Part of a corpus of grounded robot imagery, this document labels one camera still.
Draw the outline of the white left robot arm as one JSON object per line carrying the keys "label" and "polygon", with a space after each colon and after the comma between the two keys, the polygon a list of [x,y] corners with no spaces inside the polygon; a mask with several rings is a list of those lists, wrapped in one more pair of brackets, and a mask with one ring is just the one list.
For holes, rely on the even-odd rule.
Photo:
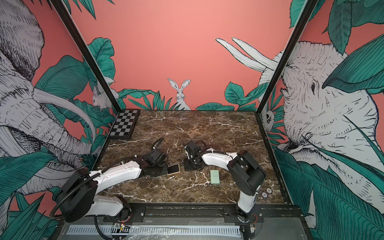
{"label": "white left robot arm", "polygon": [[61,187],[50,212],[51,219],[75,222],[86,216],[129,218],[129,204],[117,197],[101,196],[105,189],[145,176],[158,177],[168,172],[168,155],[158,148],[132,158],[121,158],[108,167],[88,172],[77,170]]}

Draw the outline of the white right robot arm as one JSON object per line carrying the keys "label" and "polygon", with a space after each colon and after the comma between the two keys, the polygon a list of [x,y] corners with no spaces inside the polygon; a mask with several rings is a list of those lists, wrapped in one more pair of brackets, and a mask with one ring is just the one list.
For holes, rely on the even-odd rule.
{"label": "white right robot arm", "polygon": [[187,155],[184,159],[186,171],[201,170],[206,166],[216,166],[229,171],[240,189],[238,208],[245,214],[251,212],[267,174],[248,151],[227,153],[208,145],[200,147],[194,141],[189,141],[183,146]]}

